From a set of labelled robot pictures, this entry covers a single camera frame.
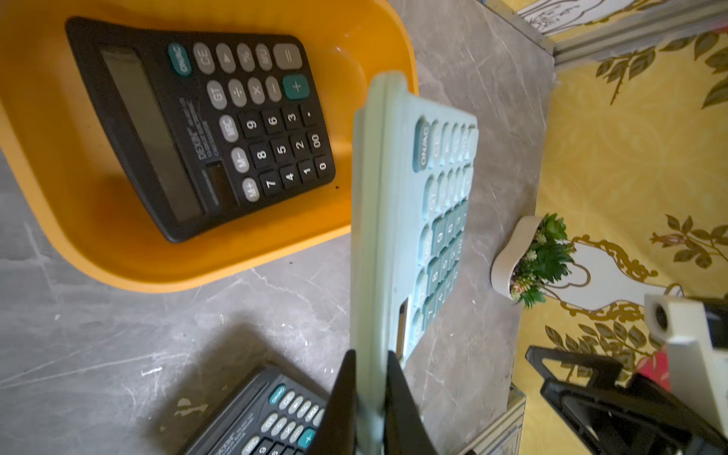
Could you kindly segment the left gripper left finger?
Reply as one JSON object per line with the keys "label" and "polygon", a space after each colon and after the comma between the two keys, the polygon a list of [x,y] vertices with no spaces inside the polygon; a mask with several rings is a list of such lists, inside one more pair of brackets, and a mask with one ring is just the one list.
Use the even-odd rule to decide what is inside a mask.
{"label": "left gripper left finger", "polygon": [[308,455],[353,455],[356,453],[356,351],[346,352],[332,390],[322,424],[306,453]]}

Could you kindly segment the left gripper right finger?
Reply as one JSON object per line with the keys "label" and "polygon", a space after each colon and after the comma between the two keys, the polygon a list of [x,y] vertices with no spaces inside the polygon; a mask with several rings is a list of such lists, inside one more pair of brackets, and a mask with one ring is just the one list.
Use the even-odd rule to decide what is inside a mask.
{"label": "left gripper right finger", "polygon": [[395,352],[388,353],[384,453],[436,455]]}

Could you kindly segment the large black calculator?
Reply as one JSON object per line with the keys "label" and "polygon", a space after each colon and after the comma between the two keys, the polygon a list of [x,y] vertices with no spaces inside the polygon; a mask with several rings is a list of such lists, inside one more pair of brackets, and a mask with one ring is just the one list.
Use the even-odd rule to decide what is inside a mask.
{"label": "large black calculator", "polygon": [[182,454],[305,454],[329,395],[276,365],[257,367],[213,413]]}

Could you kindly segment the small black calculator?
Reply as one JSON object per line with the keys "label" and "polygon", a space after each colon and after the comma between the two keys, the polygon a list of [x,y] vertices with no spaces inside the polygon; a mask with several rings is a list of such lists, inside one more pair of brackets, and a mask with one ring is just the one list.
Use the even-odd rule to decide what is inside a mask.
{"label": "small black calculator", "polygon": [[144,208],[172,243],[331,183],[336,165],[291,35],[66,21],[83,83]]}

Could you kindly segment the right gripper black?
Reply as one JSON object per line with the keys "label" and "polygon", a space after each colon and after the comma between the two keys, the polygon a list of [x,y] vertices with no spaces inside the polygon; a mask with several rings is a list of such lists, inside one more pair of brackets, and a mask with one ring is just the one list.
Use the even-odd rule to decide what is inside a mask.
{"label": "right gripper black", "polygon": [[[655,382],[617,381],[623,366],[609,356],[530,346],[540,392],[591,454],[725,454],[727,438]],[[590,369],[585,385],[558,380],[546,360]]]}

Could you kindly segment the light blue calculator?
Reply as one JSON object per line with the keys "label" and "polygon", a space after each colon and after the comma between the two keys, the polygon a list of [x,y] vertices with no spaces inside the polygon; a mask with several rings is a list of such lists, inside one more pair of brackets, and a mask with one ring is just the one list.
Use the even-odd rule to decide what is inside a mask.
{"label": "light blue calculator", "polygon": [[387,360],[405,363],[457,282],[479,141],[475,116],[373,78],[354,122],[351,345],[356,452],[384,447]]}

